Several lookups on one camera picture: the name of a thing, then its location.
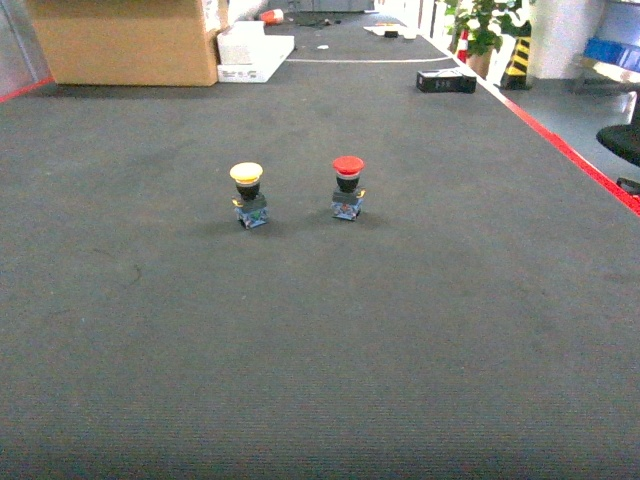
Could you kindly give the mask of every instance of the black box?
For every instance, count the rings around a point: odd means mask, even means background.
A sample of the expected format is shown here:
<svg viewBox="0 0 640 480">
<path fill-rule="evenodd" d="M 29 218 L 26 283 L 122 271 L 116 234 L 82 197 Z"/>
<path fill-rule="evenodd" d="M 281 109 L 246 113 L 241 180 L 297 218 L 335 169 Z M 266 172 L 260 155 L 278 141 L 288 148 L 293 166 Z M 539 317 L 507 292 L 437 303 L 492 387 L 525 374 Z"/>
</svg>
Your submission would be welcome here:
<svg viewBox="0 0 640 480">
<path fill-rule="evenodd" d="M 418 72 L 416 87 L 425 93 L 476 91 L 475 75 L 466 75 L 456 69 L 426 70 Z"/>
</svg>

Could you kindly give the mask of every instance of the yellow black striped post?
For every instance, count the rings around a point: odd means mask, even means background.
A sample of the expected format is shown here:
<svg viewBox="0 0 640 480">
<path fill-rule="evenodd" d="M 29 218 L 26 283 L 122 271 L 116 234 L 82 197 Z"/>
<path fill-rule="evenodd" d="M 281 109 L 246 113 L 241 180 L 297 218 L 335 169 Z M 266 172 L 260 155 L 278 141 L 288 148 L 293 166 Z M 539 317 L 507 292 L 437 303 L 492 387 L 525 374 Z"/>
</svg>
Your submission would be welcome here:
<svg viewBox="0 0 640 480">
<path fill-rule="evenodd" d="M 527 69 L 529 67 L 529 45 L 531 37 L 518 37 L 511 60 L 507 65 L 500 88 L 505 90 L 525 90 L 527 88 Z"/>
</svg>

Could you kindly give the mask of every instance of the white pillar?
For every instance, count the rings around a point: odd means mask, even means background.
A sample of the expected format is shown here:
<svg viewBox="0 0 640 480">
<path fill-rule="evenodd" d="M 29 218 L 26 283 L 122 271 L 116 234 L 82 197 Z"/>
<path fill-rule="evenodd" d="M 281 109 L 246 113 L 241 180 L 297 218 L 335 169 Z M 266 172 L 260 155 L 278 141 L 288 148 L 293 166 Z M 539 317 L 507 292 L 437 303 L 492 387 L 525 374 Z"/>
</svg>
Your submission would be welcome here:
<svg viewBox="0 0 640 480">
<path fill-rule="evenodd" d="M 576 78 L 575 57 L 595 34 L 604 5 L 605 0 L 537 0 L 531 6 L 531 76 Z"/>
</svg>

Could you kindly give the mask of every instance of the red tape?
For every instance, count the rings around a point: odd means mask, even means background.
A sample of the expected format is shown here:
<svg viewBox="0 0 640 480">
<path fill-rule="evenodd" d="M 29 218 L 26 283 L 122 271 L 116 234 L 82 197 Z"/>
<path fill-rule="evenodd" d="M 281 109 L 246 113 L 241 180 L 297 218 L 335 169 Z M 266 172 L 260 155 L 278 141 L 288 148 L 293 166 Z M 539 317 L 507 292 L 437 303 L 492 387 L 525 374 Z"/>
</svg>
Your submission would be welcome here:
<svg viewBox="0 0 640 480">
<path fill-rule="evenodd" d="M 44 80 L 40 80 L 38 83 L 34 83 L 32 85 L 28 85 L 26 87 L 20 88 L 15 92 L 11 92 L 8 95 L 4 95 L 0 97 L 0 103 L 11 100 L 12 98 L 19 97 L 20 95 L 24 95 L 25 93 L 29 93 L 30 91 L 35 90 L 36 88 L 40 88 L 51 82 L 53 82 L 53 77 L 48 77 L 48 78 L 45 78 Z"/>
<path fill-rule="evenodd" d="M 538 135 L 547 140 L 553 145 L 560 153 L 571 160 L 580 170 L 589 175 L 591 179 L 599 183 L 604 187 L 611 195 L 617 198 L 623 205 L 629 210 L 640 217 L 640 199 L 629 195 L 616 183 L 603 174 L 596 167 L 591 165 L 582 155 L 574 150 L 562 137 L 549 131 L 544 125 L 538 122 L 535 118 L 525 112 L 518 105 L 506 98 L 502 94 L 494 95 L 513 113 L 515 113 L 522 121 L 524 121 L 531 129 L 533 129 Z"/>
</svg>

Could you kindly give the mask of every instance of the black chair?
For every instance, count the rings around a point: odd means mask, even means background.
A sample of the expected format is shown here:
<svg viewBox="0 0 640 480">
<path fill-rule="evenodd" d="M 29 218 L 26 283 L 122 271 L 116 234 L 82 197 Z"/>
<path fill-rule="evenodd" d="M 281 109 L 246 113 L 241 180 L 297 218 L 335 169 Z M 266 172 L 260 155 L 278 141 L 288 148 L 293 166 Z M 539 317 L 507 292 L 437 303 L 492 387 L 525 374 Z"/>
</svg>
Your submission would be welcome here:
<svg viewBox="0 0 640 480">
<path fill-rule="evenodd" d="M 640 167 L 640 100 L 633 109 L 631 123 L 604 127 L 596 139 L 618 157 Z M 640 195 L 640 183 L 628 178 L 618 178 L 616 183 L 627 193 Z"/>
</svg>

